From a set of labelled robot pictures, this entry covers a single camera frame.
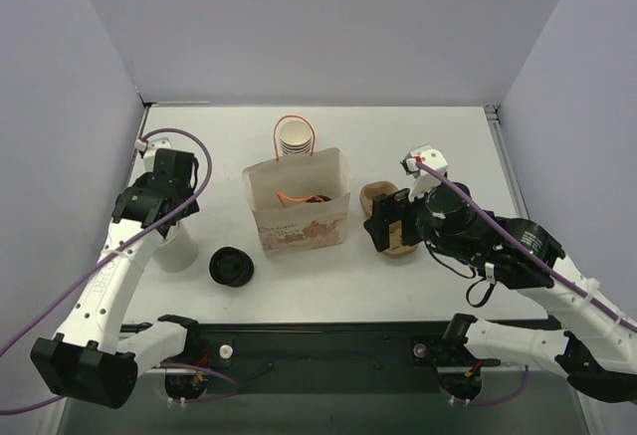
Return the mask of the paper bag with orange handles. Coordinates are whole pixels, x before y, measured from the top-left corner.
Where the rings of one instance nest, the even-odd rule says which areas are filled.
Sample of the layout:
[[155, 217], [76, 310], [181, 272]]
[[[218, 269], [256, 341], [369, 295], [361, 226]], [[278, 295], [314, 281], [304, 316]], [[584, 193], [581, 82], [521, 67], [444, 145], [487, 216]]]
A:
[[[315, 134], [310, 154], [288, 154], [279, 147], [279, 130], [290, 118], [307, 122]], [[336, 246], [347, 235], [350, 172], [344, 153], [316, 150], [317, 134], [304, 117], [287, 114], [273, 128], [274, 157], [242, 171], [247, 201], [261, 247], [268, 258]], [[331, 201], [305, 203], [312, 195]]]

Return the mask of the black cup lid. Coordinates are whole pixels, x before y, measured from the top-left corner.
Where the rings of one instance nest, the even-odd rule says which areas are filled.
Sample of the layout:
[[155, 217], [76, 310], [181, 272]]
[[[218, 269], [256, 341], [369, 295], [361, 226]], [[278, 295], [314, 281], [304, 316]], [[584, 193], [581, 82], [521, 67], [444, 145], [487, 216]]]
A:
[[325, 195], [312, 195], [304, 200], [305, 203], [325, 203], [331, 201], [331, 198]]

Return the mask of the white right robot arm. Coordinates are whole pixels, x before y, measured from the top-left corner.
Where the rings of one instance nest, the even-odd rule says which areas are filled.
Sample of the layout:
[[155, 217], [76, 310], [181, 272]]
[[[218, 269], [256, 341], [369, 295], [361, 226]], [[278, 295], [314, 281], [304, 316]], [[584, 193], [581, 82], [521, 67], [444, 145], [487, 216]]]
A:
[[422, 244], [438, 264], [453, 259], [468, 268], [473, 285], [487, 283], [474, 308], [503, 286], [558, 322], [553, 329], [526, 328], [456, 314], [429, 358], [513, 362], [556, 374], [602, 402], [635, 401], [636, 325], [600, 294], [595, 280], [579, 273], [549, 233], [531, 220], [483, 210], [461, 183], [441, 183], [415, 199], [409, 193], [386, 182], [360, 191], [363, 227], [377, 252], [411, 252]]

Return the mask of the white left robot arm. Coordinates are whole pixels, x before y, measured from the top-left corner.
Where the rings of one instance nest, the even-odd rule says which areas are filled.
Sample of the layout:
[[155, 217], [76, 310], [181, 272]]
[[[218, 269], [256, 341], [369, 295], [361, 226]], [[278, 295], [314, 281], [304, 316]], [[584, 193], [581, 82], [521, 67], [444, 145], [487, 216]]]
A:
[[127, 307], [141, 275], [172, 227], [196, 212], [194, 154], [159, 148], [150, 170], [115, 200], [106, 245], [78, 301], [52, 338], [39, 337], [30, 358], [52, 393], [120, 408], [138, 377], [171, 358], [189, 366], [200, 358], [195, 320], [163, 316], [122, 340]]

